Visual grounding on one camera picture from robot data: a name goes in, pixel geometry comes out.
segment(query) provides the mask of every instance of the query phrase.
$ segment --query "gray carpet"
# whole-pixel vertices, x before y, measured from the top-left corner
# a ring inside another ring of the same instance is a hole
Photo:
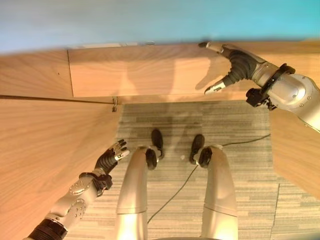
[[[148,216],[183,184],[192,169],[188,157],[196,134],[207,145],[253,140],[269,133],[269,113],[244,101],[129,104],[124,106],[117,137],[130,149],[150,145],[150,133],[163,134],[165,158],[148,174]],[[320,201],[281,177],[272,167],[270,138],[224,148],[236,188],[240,240],[290,239],[320,232]],[[115,210],[129,161],[112,172],[113,187],[87,210],[67,240],[113,240]],[[148,239],[198,237],[207,182],[199,168],[185,188],[148,225]]]

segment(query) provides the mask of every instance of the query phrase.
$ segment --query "wood grain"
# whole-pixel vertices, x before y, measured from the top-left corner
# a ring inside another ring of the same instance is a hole
[[[0,100],[0,239],[21,240],[114,141],[100,103]]]
[[[66,50],[0,56],[0,94],[73,96]]]
[[[288,63],[297,73],[320,74],[314,67],[319,64],[318,41],[232,44],[278,66]],[[230,69],[226,58],[197,44],[71,49],[69,58],[75,97],[203,94]],[[236,99],[243,99],[254,86],[241,81],[223,93],[239,92]]]
[[[270,113],[273,168],[320,199],[320,134],[293,113]]]

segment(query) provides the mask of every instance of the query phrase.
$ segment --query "cable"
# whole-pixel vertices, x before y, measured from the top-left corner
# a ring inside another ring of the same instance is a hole
[[[194,167],[194,169],[192,170],[192,172],[190,173],[190,175],[188,176],[188,178],[185,180],[184,184],[179,188],[179,190],[176,191],[176,193],[175,193],[172,197],[170,197],[170,199],[169,199],[168,201],[166,201],[166,203],[165,203],[162,207],[160,207],[159,210],[156,211],[156,212],[149,218],[149,220],[148,220],[147,223],[149,223],[149,222],[151,221],[151,219],[153,219],[154,216],[157,215],[168,203],[170,203],[170,201],[171,201],[172,199],[174,199],[174,197],[184,188],[184,186],[187,184],[187,182],[189,181],[189,179],[191,178],[192,174],[194,173],[194,171],[197,169],[198,166],[199,166],[199,165],[197,165],[197,166]]]
[[[270,137],[270,135],[271,135],[271,134],[269,133],[269,134],[267,134],[267,135],[265,135],[265,136],[262,136],[262,137],[259,137],[259,138],[256,138],[256,139],[253,139],[253,140],[250,140],[250,141],[231,142],[231,143],[224,144],[224,145],[222,145],[222,146],[225,147],[225,146],[229,146],[229,145],[253,143],[253,142],[256,142],[256,141],[265,139],[265,138],[267,138],[267,137]],[[175,196],[178,195],[178,193],[185,187],[185,185],[187,184],[187,182],[189,181],[189,179],[191,178],[192,174],[195,172],[195,170],[197,169],[198,166],[199,166],[199,165],[196,165],[196,166],[194,167],[194,169],[191,171],[191,173],[189,174],[189,176],[187,177],[187,179],[185,180],[185,182],[183,183],[183,185],[179,188],[179,190],[176,191],[176,193],[175,193],[172,197],[170,197],[170,199],[169,199],[168,201],[166,201],[166,203],[165,203],[162,207],[160,207],[159,210],[156,211],[156,212],[149,218],[147,224],[149,224],[150,221],[151,221],[162,209],[164,209],[165,206],[166,206],[168,203],[170,203],[172,199],[175,198]]]
[[[265,138],[267,138],[267,137],[270,137],[270,135],[271,135],[271,134],[269,133],[268,135],[265,135],[265,136],[262,136],[262,137],[260,137],[260,138],[256,138],[256,139],[253,139],[253,140],[250,140],[250,141],[231,142],[231,143],[224,144],[224,145],[222,145],[222,146],[225,147],[225,146],[235,145],[235,144],[248,144],[248,143],[253,143],[253,142],[256,142],[256,141],[265,139]]]

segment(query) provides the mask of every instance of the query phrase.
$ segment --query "robotic arm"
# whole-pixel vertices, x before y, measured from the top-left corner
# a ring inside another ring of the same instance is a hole
[[[88,206],[112,186],[109,173],[129,154],[120,140],[102,154],[92,172],[83,172],[69,191],[51,208],[44,220],[24,240],[62,240],[83,218]]]
[[[269,110],[280,108],[296,114],[308,126],[320,133],[320,90],[315,82],[287,64],[280,67],[231,44],[221,47],[203,42],[199,47],[211,49],[231,62],[230,72],[205,90],[215,93],[242,79],[254,81],[261,88],[251,88],[247,102],[253,107],[267,105]]]

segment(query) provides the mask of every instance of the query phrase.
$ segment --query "blue wall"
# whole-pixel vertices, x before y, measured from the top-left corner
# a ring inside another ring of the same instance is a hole
[[[104,43],[319,36],[320,0],[0,1],[0,53]]]

